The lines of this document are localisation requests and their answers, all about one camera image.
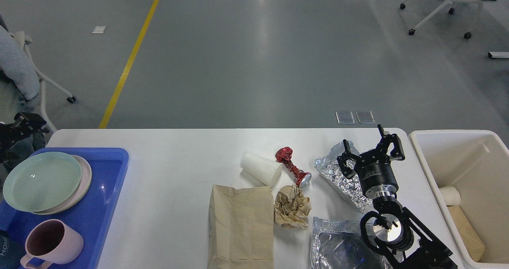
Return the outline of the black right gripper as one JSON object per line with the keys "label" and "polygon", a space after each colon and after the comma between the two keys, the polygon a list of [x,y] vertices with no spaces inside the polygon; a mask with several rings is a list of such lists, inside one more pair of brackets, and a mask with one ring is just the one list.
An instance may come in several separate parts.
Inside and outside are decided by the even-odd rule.
{"label": "black right gripper", "polygon": [[347,180],[358,175],[362,194],[369,199],[396,194],[399,187],[390,163],[405,160],[400,137],[385,133],[380,124],[377,128],[381,139],[375,149],[356,155],[349,141],[343,140],[344,151],[337,157],[342,175]]}

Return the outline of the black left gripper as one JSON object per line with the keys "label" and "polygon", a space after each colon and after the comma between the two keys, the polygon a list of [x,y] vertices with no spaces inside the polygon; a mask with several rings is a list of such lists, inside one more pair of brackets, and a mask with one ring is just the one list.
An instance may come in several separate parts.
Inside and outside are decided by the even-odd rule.
{"label": "black left gripper", "polygon": [[0,153],[4,154],[18,139],[24,139],[35,133],[49,133],[46,120],[39,114],[18,112],[12,124],[0,124]]}

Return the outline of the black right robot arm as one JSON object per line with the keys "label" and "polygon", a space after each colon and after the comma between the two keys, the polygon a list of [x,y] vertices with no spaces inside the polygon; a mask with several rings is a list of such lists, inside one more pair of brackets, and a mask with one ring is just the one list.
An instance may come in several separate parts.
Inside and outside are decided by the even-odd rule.
{"label": "black right robot arm", "polygon": [[358,177],[362,195],[374,210],[361,219],[362,240],[394,269],[456,269],[452,251],[407,207],[397,200],[398,184],[391,162],[405,160],[398,135],[377,125],[381,139],[375,148],[355,154],[349,142],[337,157],[342,175]]}

